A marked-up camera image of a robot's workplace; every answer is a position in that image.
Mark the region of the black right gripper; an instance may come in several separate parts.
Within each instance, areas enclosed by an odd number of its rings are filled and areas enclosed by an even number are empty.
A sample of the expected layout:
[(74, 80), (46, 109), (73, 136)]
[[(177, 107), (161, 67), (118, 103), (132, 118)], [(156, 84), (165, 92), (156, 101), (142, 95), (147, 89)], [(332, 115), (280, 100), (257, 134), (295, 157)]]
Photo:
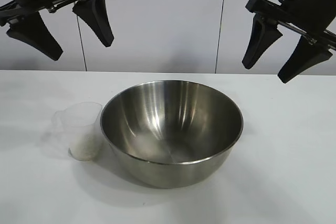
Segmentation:
[(301, 35), (278, 78), (287, 83), (305, 70), (329, 60), (335, 49), (335, 34), (327, 27), (335, 19), (335, 0), (249, 0), (246, 9), (254, 14), (250, 41), (242, 59), (251, 69), (280, 37), (278, 25)]

